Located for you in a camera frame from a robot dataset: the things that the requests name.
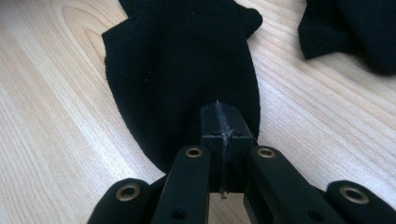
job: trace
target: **clamp jaw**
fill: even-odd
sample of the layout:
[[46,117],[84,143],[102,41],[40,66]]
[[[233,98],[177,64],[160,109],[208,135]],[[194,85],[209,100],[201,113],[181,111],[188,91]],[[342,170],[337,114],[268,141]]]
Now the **clamp jaw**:
[[350,181],[312,187],[282,153],[257,146],[241,113],[215,103],[201,109],[201,145],[183,147],[168,175],[149,185],[114,184],[89,224],[207,223],[209,192],[244,193],[251,223],[394,223],[396,212]]

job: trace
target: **wood grain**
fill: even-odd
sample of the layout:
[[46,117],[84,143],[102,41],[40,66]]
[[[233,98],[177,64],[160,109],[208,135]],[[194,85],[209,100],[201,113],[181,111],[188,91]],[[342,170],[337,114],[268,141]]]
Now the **wood grain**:
[[[348,179],[396,207],[396,77],[342,53],[304,60],[304,0],[238,2],[263,16],[248,40],[259,143],[320,189]],[[0,1],[0,223],[85,223],[113,183],[163,175],[106,83],[101,33],[125,18],[115,0]],[[241,195],[210,202],[210,223],[248,223]]]

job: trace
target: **black sock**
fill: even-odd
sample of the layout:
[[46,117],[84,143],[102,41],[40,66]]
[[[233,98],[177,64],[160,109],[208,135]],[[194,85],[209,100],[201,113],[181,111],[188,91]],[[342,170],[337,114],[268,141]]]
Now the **black sock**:
[[396,74],[396,1],[309,0],[299,26],[306,59],[357,51]]
[[258,135],[260,104],[246,37],[262,23],[230,0],[120,1],[128,20],[103,34],[110,89],[130,132],[167,172],[199,144],[200,108],[241,110]]

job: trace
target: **black cloth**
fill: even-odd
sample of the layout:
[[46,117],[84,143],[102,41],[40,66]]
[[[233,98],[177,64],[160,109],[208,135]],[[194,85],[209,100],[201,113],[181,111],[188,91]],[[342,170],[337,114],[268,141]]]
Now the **black cloth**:
[[200,108],[241,110],[259,133],[259,92],[246,38],[262,24],[231,0],[120,0],[129,19],[103,34],[106,77],[127,127],[168,172],[200,143]]
[[298,32],[306,59],[352,52],[396,74],[394,0],[308,0]]

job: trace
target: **hole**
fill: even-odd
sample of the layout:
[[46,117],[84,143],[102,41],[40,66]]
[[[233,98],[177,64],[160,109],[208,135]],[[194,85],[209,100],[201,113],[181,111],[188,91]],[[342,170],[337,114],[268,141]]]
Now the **hole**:
[[308,216],[309,216],[312,220],[315,220],[315,221],[317,221],[317,222],[324,221],[323,215],[322,215],[320,212],[318,212],[317,210],[311,209],[311,210],[308,210],[306,213],[308,214]]
[[344,196],[344,198],[348,199],[350,202],[353,203],[366,204],[370,202],[369,197],[365,193],[363,193],[359,189],[355,189],[349,186],[341,187],[340,193]]
[[264,158],[273,158],[275,156],[275,152],[268,148],[260,148],[257,153]]
[[242,134],[242,133],[233,133],[233,136],[234,136],[234,137],[242,137],[243,134]]
[[221,136],[221,135],[222,135],[222,133],[221,133],[221,132],[213,132],[213,133],[212,133],[212,135],[215,135],[215,136]]
[[117,199],[122,202],[128,202],[140,194],[140,187],[135,183],[123,185],[117,190]]
[[134,195],[135,190],[133,188],[124,189],[121,192],[122,197],[131,197]]
[[184,219],[187,217],[187,211],[184,208],[174,209],[172,212],[172,217],[175,219]]
[[192,147],[187,149],[186,151],[186,155],[192,158],[200,157],[202,156],[202,154],[203,154],[202,150],[198,147]]

